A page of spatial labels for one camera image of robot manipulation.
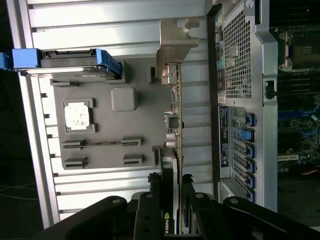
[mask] perforated metal panel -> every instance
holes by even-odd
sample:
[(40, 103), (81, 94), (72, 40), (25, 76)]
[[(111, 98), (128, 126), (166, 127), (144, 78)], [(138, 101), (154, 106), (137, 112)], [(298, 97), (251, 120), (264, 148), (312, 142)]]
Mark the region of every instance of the perforated metal panel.
[(231, 177), (232, 177), (232, 179), (235, 181), (235, 183), (239, 185), (239, 187), (240, 187), (242, 190), (244, 190), (244, 191), (247, 190), (247, 187), (246, 187), (246, 186), (247, 186), (247, 183), (246, 183), (246, 180), (245, 180), (243, 177), (241, 177), (241, 176), (240, 176), (239, 174), (237, 174), (235, 171), (232, 171)]
[(231, 107), (230, 108), (231, 116), (244, 118), (245, 117), (245, 113), (246, 113), (246, 109), (244, 109), (244, 108), (239, 108), (239, 107)]
[(246, 153), (246, 147), (239, 141), (232, 139), (231, 140), (231, 147), (238, 151), (241, 154), (245, 154)]
[(219, 202), (222, 204), (226, 198), (232, 197), (234, 194), (230, 189), (223, 183), (219, 183)]
[(246, 178), (246, 171), (236, 161), (232, 161), (232, 169), (244, 179)]
[(241, 11), (224, 29), (226, 97), (251, 99), (250, 21)]
[(241, 154), (233, 151), (232, 152), (232, 159), (235, 160), (241, 166), (246, 167), (246, 159)]

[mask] metal plate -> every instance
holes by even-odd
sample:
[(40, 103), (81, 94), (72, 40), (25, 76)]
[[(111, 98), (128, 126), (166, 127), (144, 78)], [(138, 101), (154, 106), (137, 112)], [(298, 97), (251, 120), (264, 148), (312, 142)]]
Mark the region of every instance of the metal plate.
[[(255, 8), (247, 7), (245, 1), (231, 10), (222, 22), (224, 29), (230, 28), (227, 37), (230, 39), (228, 52), (232, 66), (231, 82), (226, 84), (228, 97), (222, 105), (244, 108), (245, 112), (254, 114), (255, 202), (276, 211), (278, 109), (276, 97), (266, 98), (265, 86), (267, 81), (277, 80), (275, 60), (278, 59), (278, 43), (269, 33), (269, 1), (261, 0), (259, 3), (260, 24), (256, 25), (255, 14), (258, 13), (255, 13)], [(241, 117), (243, 113), (235, 114), (240, 114), (235, 117)], [(244, 153), (241, 139), (232, 139), (231, 146)]]
[(218, 184), (219, 203), (223, 203), (228, 197), (238, 196), (245, 198), (245, 192), (231, 178), (224, 178)]

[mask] circuit board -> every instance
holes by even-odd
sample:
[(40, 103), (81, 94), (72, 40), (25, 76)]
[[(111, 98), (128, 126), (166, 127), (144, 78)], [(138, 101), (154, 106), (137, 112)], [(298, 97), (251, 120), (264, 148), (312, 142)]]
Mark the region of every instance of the circuit board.
[(319, 28), (270, 29), (278, 41), (278, 173), (320, 159)]
[(312, 97), (313, 102), (306, 104), (309, 109), (286, 108), (278, 113), (279, 174), (298, 165), (317, 165), (320, 160), (320, 94)]

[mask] gray plastic panel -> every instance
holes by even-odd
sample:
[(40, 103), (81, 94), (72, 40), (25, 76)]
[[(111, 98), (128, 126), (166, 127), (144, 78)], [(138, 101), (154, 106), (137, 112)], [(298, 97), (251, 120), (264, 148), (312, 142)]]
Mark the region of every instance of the gray plastic panel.
[[(134, 111), (115, 112), (112, 109), (111, 91), (118, 85), (104, 82), (81, 83), (77, 88), (54, 88), (59, 140), (85, 139), (88, 143), (119, 142), (124, 137), (142, 137), (141, 146), (101, 145), (87, 146), (81, 151), (71, 151), (61, 146), (62, 161), (69, 158), (87, 158), (89, 168), (117, 168), (124, 165), (124, 157), (143, 155), (138, 165), (155, 164), (152, 146), (163, 146), (166, 139), (164, 112), (171, 109), (171, 90), (161, 86), (156, 80), (148, 84), (147, 69), (155, 63), (154, 58), (126, 59), (128, 68), (128, 85), (137, 92), (137, 109)], [(79, 131), (77, 134), (66, 134), (64, 103), (81, 102), (85, 98), (94, 98), (92, 119), (97, 125), (94, 134)]]

